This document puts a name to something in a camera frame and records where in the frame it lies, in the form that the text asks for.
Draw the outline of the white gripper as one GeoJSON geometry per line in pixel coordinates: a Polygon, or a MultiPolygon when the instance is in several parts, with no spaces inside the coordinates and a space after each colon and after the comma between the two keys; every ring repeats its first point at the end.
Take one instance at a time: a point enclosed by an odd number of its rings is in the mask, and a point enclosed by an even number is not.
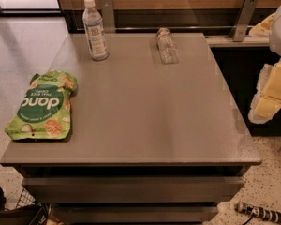
{"type": "MultiPolygon", "coordinates": [[[[269,37],[270,50],[281,56],[281,5],[275,14],[255,25],[249,31],[249,36],[269,37]]],[[[273,66],[263,66],[256,88],[257,93],[252,98],[248,119],[254,124],[265,124],[281,109],[281,59],[273,66]]]]}

